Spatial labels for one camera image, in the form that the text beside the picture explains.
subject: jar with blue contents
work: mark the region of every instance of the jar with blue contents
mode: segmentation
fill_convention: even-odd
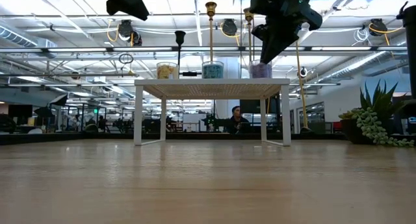
[[[224,78],[224,64],[219,61],[209,61],[202,64],[202,78],[203,79],[223,79]]]

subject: desk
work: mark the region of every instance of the desk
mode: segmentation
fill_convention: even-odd
[[[184,99],[259,99],[261,104],[261,140],[290,146],[291,122],[289,115],[289,79],[149,79],[136,80],[135,145],[146,145],[166,140],[166,100]],[[161,138],[142,142],[143,91],[161,99]],[[267,140],[266,99],[281,93],[283,143]]]

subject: wooden table surface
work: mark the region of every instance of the wooden table surface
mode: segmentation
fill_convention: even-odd
[[[1,224],[415,223],[416,152],[345,141],[0,146]]]

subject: person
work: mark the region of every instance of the person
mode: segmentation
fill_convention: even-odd
[[[231,125],[228,127],[228,132],[231,134],[241,134],[247,131],[250,125],[249,121],[243,118],[240,114],[240,107],[234,106],[231,110],[233,112],[233,117],[231,117]]]
[[[102,130],[103,132],[105,132],[105,127],[106,127],[106,122],[107,120],[104,119],[103,116],[99,116],[99,120],[98,120],[98,129]]]
[[[79,120],[79,114],[76,114],[75,117],[69,119],[68,130],[69,131],[78,131],[81,126],[81,121]]]

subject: jar with purple contents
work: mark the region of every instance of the jar with purple contents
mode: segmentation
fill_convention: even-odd
[[[250,78],[272,78],[272,65],[264,64],[260,60],[250,62]]]
[[[223,79],[224,78],[224,64],[219,61],[209,61],[202,64],[202,78],[203,79]]]

